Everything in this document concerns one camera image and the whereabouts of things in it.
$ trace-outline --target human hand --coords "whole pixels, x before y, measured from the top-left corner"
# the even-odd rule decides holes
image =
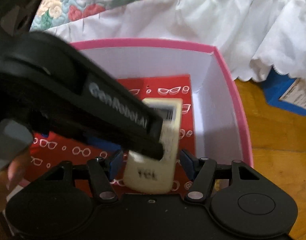
[[[7,169],[0,171],[0,212],[5,209],[8,194],[23,179],[30,160],[29,151],[25,150],[10,163]]]

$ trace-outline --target white ruffle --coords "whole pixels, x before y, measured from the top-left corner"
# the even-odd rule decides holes
[[[47,30],[67,42],[165,38],[219,48],[234,79],[306,79],[306,0],[142,0]]]

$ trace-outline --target red paper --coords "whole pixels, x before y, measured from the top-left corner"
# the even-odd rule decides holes
[[[182,120],[180,130],[179,149],[187,149],[195,155],[195,140],[193,130],[193,107],[191,83],[189,75],[173,77],[151,77],[136,79],[117,80],[139,99],[144,98],[182,98]],[[35,134],[34,143],[30,148],[32,162],[29,166],[25,179],[33,181],[56,166],[63,160],[70,160],[74,165],[85,164],[88,160],[97,156],[107,157],[110,153],[101,149],[87,146],[72,139],[67,139],[50,132],[48,138]],[[112,182],[118,195],[122,193],[134,193],[125,187],[123,183],[123,171]],[[91,195],[88,181],[76,180],[76,187]],[[191,181],[186,177],[183,169],[177,163],[172,192],[186,194]]]

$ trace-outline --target label on blue box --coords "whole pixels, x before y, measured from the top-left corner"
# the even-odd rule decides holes
[[[279,100],[306,110],[306,82],[300,78],[296,79]]]

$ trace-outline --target white electronic device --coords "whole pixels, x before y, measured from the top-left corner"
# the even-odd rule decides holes
[[[160,136],[164,155],[160,161],[157,161],[129,151],[123,181],[129,188],[143,193],[167,193],[173,186],[179,147],[182,99],[145,98],[143,102],[155,109],[164,119]]]

